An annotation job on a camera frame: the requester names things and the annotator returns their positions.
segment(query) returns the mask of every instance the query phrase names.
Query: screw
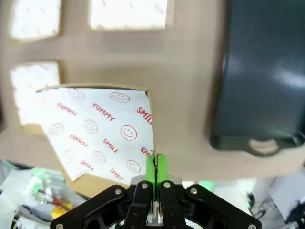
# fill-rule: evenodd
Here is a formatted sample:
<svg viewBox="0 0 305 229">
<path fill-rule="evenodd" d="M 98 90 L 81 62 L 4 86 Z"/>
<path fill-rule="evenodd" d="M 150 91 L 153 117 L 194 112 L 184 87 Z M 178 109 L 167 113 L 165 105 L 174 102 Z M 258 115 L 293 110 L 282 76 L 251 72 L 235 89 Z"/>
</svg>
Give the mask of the screw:
<svg viewBox="0 0 305 229">
<path fill-rule="evenodd" d="M 116 189 L 116 190 L 114 191 L 114 193 L 115 193 L 116 195 L 119 195 L 119 194 L 122 193 L 122 191 L 121 191 L 120 189 Z"/>
<path fill-rule="evenodd" d="M 144 188 L 144 189 L 148 188 L 148 184 L 143 183 L 143 184 L 142 184 L 142 188 Z"/>
<path fill-rule="evenodd" d="M 248 229 L 256 229 L 256 225 L 250 224 L 250 225 L 248 226 Z"/>
<path fill-rule="evenodd" d="M 63 229 L 63 225 L 60 223 L 60 224 L 57 224 L 56 225 L 56 229 Z"/>
<path fill-rule="evenodd" d="M 195 189 L 194 187 L 191 188 L 191 193 L 192 193 L 192 194 L 197 194 L 197 189 Z"/>
<path fill-rule="evenodd" d="M 163 186 L 164 186 L 164 188 L 169 188 L 171 186 L 171 184 L 168 182 L 165 182 Z"/>
</svg>

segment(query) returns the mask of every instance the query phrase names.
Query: yellow object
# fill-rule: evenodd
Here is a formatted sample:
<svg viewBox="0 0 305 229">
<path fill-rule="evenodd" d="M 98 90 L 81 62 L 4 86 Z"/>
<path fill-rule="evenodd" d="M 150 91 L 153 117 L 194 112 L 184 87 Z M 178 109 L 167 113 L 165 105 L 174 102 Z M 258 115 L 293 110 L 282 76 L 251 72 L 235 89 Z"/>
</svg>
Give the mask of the yellow object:
<svg viewBox="0 0 305 229">
<path fill-rule="evenodd" d="M 65 206 L 65 208 L 70 209 L 70 210 L 73 208 L 72 204 L 70 204 L 70 203 L 69 204 L 63 204 L 63 205 Z M 64 208 L 55 207 L 53 209 L 52 213 L 51 213 L 51 216 L 52 216 L 53 219 L 56 219 L 57 217 L 65 214 L 66 212 L 68 212 L 68 211 Z"/>
</svg>

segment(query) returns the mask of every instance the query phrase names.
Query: black tray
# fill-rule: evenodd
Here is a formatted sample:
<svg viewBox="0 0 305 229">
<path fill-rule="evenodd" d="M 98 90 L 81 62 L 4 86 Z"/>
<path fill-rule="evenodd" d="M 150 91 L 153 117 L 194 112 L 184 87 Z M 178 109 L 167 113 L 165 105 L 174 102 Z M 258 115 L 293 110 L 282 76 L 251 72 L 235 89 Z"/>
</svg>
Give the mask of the black tray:
<svg viewBox="0 0 305 229">
<path fill-rule="evenodd" d="M 270 156 L 305 141 L 305 0 L 229 0 L 211 146 Z"/>
</svg>

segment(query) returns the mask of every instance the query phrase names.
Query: beige table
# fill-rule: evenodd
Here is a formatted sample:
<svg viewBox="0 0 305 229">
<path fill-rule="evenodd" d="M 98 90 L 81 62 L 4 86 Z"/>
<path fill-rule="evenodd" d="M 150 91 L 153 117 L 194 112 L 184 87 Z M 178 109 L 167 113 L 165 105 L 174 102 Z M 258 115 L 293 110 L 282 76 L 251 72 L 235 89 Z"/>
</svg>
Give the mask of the beige table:
<svg viewBox="0 0 305 229">
<path fill-rule="evenodd" d="M 245 152 L 217 152 L 207 140 L 213 94 L 220 76 L 225 0 L 177 0 L 168 31 L 87 30 L 85 0 L 66 0 L 62 36 L 8 46 L 8 1 L 1 1 L 0 89 L 5 129 L 0 157 L 59 169 L 45 137 L 18 132 L 13 118 L 9 68 L 59 59 L 64 83 L 117 83 L 151 89 L 157 152 L 168 155 L 170 173 L 187 180 L 267 177 L 288 173 L 304 161 L 305 148 L 270 159 Z"/>
</svg>

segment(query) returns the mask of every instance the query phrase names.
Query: white printed paper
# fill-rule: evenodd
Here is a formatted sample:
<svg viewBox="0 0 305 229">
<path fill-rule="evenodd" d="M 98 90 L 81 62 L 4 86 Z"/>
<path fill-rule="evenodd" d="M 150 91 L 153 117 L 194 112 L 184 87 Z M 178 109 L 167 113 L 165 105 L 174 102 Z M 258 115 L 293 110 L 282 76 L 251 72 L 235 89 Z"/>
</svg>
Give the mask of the white printed paper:
<svg viewBox="0 0 305 229">
<path fill-rule="evenodd" d="M 57 62 L 35 62 L 10 70 L 15 106 L 21 125 L 39 124 L 38 107 L 44 105 L 48 95 L 36 90 L 60 84 Z"/>
<path fill-rule="evenodd" d="M 91 0 L 92 29 L 165 28 L 167 0 Z"/>
<path fill-rule="evenodd" d="M 41 126 L 71 180 L 89 173 L 130 184 L 132 177 L 145 174 L 146 157 L 153 153 L 145 91 L 58 88 L 41 93 L 50 97 Z"/>
<path fill-rule="evenodd" d="M 61 0 L 15 0 L 11 38 L 39 40 L 59 33 Z"/>
</svg>

